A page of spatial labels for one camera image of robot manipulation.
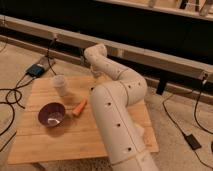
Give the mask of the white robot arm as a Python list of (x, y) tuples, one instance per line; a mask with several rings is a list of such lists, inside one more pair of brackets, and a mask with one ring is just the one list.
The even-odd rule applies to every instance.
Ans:
[(90, 104), (113, 171), (159, 171), (127, 110), (144, 99), (145, 78), (109, 59), (103, 44), (86, 48), (84, 55), (93, 67), (111, 78), (94, 87)]

